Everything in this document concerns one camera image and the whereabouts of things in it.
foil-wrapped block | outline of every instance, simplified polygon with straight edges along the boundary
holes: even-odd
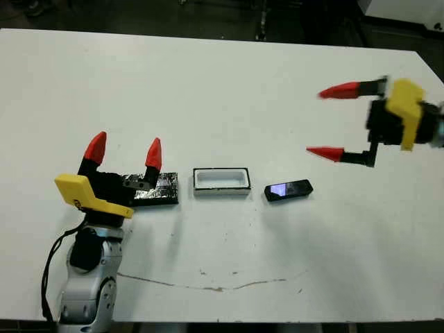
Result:
[[[177,172],[161,173],[154,189],[143,179],[142,173],[122,176],[124,187],[136,189],[131,207],[179,203]]]

black phone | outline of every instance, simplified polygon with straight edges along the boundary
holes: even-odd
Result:
[[[264,193],[268,201],[277,201],[287,198],[296,198],[299,196],[308,196],[313,192],[308,179],[297,180],[295,182],[283,182],[282,184],[268,185]]]

table surface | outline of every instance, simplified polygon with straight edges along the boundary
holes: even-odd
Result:
[[[370,98],[316,98],[331,85],[408,77],[438,103],[417,53],[8,29],[0,47],[0,318],[42,319],[46,256],[81,220],[53,179],[101,130],[102,171],[144,172],[158,136],[180,187],[179,205],[124,224],[116,321],[444,317],[444,153],[382,146],[371,169],[305,151],[368,147]],[[194,197],[195,167],[248,167],[251,192]],[[308,199],[265,200],[266,185],[301,179]],[[51,265],[54,312],[72,241]]]

dark floor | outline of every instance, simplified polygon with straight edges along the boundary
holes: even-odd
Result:
[[[316,0],[328,3],[331,0]],[[367,46],[417,51],[444,80],[444,41],[418,26],[365,19],[359,10],[301,7],[300,1],[268,0],[267,42]],[[55,0],[55,8],[34,19],[23,7],[0,0],[0,28],[37,28],[227,40],[255,40],[260,0]],[[0,332],[36,332],[44,323],[0,321]],[[347,332],[347,325],[326,325],[325,333]],[[444,332],[444,322],[361,324],[359,333]]]

robotic arm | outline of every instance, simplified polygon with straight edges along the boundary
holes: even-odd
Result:
[[[85,151],[78,174],[62,174],[55,179],[65,202],[85,213],[84,221],[77,228],[65,232],[54,243],[42,278],[43,315],[54,322],[46,301],[49,262],[63,237],[76,233],[67,256],[68,282],[62,295],[59,332],[108,331],[122,258],[121,226],[124,219],[133,215],[130,207],[177,203],[174,186],[177,183],[168,184],[169,180],[177,182],[177,173],[160,174],[162,149],[158,138],[148,150],[144,175],[121,176],[97,171],[105,154],[105,143],[106,133],[101,132]],[[165,186],[158,185],[160,177]]]
[[[378,144],[400,145],[411,151],[414,144],[444,146],[444,115],[441,107],[424,102],[424,91],[407,79],[396,80],[391,95],[386,97],[387,77],[368,82],[337,85],[319,93],[322,99],[357,99],[378,96],[370,104],[366,129],[370,148],[362,153],[349,153],[344,148],[307,147],[307,150],[334,162],[374,167]]]

